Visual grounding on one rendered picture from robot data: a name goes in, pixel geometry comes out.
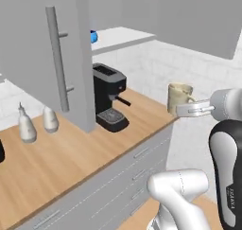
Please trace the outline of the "blue bowl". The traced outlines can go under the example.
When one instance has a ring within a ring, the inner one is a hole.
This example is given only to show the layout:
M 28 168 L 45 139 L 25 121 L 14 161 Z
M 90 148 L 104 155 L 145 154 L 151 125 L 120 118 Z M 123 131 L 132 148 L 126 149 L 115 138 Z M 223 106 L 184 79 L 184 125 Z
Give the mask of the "blue bowl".
M 95 30 L 91 30 L 91 44 L 97 42 L 98 36 Z

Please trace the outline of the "white rounded shaker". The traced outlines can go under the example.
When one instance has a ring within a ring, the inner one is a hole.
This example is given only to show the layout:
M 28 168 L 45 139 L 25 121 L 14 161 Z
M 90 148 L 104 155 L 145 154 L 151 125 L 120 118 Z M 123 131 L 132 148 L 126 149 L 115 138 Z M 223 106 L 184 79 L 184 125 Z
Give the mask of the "white rounded shaker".
M 58 118 L 51 108 L 43 108 L 43 127 L 48 133 L 55 133 L 59 129 Z

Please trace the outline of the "grey cabinet door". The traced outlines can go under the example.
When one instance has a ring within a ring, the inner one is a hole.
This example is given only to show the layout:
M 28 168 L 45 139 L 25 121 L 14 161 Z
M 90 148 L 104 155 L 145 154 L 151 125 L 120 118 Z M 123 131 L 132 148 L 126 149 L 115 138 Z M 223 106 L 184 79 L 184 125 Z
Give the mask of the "grey cabinet door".
M 52 46 L 45 13 L 54 6 L 69 111 L 61 110 Z M 88 0 L 0 0 L 0 69 L 3 74 L 85 132 L 95 128 Z
M 242 0 L 159 0 L 162 42 L 230 60 L 242 30 Z

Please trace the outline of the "white bottle with spout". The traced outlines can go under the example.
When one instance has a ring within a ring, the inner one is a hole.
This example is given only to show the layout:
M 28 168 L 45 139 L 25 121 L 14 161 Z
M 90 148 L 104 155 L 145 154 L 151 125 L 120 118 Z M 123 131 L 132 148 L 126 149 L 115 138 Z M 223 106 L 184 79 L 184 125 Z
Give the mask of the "white bottle with spout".
M 19 104 L 19 134 L 25 143 L 33 143 L 37 139 L 37 131 L 27 115 L 25 108 Z

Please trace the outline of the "black coffee machine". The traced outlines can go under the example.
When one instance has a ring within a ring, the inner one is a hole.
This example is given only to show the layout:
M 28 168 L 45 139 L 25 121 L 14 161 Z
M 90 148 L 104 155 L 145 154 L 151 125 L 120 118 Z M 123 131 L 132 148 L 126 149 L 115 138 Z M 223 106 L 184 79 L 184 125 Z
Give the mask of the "black coffee machine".
M 113 108 L 112 102 L 130 106 L 131 103 L 119 96 L 127 89 L 127 77 L 120 71 L 100 62 L 93 64 L 95 88 L 96 123 L 111 133 L 117 133 L 128 127 L 130 122 L 119 111 Z

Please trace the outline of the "grey wall cabinet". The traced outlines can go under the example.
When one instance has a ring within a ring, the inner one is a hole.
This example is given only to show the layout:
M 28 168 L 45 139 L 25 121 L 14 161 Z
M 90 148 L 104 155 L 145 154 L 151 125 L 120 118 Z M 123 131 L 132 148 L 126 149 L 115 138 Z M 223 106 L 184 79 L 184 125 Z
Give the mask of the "grey wall cabinet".
M 97 33 L 94 55 L 152 41 L 158 0 L 89 0 L 90 28 Z

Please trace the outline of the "black object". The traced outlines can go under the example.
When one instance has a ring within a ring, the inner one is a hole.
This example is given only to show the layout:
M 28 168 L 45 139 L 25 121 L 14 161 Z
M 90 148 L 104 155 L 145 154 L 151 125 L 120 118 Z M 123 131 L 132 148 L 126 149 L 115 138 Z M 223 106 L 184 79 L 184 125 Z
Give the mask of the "black object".
M 2 163 L 4 160 L 5 160 L 5 150 L 4 150 L 2 141 L 0 139 L 0 163 Z

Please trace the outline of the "cream mug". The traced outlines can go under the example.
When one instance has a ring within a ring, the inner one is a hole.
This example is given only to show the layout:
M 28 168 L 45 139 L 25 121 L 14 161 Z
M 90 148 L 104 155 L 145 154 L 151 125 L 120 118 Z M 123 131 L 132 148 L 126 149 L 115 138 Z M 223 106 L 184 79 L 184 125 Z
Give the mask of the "cream mug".
M 176 106 L 180 104 L 188 103 L 189 101 L 195 101 L 192 97 L 193 87 L 178 82 L 172 82 L 168 84 L 168 95 L 167 95 L 167 111 L 176 115 Z

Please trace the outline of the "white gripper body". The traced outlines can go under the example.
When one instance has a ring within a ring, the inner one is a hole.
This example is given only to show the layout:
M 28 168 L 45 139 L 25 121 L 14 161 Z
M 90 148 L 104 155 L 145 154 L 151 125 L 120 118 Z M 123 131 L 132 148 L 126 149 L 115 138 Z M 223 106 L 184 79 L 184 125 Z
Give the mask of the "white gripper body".
M 214 110 L 214 106 L 210 104 L 209 99 L 190 102 L 178 105 L 176 107 L 176 115 L 178 117 L 198 117 L 208 115 Z

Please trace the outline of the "grey drawer front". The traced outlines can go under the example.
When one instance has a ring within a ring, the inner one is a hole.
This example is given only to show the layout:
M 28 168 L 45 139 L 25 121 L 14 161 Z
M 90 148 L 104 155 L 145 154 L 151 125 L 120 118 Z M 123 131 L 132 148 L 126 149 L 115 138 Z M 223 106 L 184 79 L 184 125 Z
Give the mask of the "grey drawer front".
M 117 198 L 117 208 L 112 211 L 112 217 L 106 221 L 104 230 L 116 230 L 123 220 L 130 217 L 130 212 L 133 209 L 147 201 L 147 178 L 148 174 L 146 173 L 143 177 L 125 188 L 124 193 Z M 144 189 L 144 192 L 132 201 L 131 197 L 141 188 Z
M 155 172 L 165 170 L 167 158 L 166 145 L 147 150 L 134 159 L 124 172 L 113 181 L 114 190 L 108 209 L 111 212 L 121 210 L 132 201 L 136 201 L 146 190 L 147 178 Z
M 148 174 L 149 170 L 156 163 L 161 162 L 165 158 L 165 154 L 169 148 L 171 134 L 172 127 L 169 126 L 119 158 L 112 166 L 112 176 L 108 184 L 115 187 L 128 186 L 135 182 L 132 181 L 132 177 L 141 170 L 147 169 Z M 146 147 L 149 147 L 148 151 L 136 159 L 133 158 L 134 154 Z
M 52 203 L 45 210 L 42 210 L 35 217 L 23 223 L 17 227 L 16 230 L 34 230 L 33 226 L 49 216 L 53 212 L 60 210 L 60 214 L 48 221 L 46 224 L 38 228 L 37 230 L 43 230 L 49 223 L 55 221 L 65 213 L 73 212 L 80 206 L 86 206 L 91 200 L 93 200 L 99 193 L 100 188 L 105 184 L 105 177 L 102 173 L 98 173 L 88 181 L 73 189 L 56 202 Z
M 158 206 L 149 198 L 133 216 L 123 220 L 116 230 L 147 230 L 147 225 L 155 217 Z

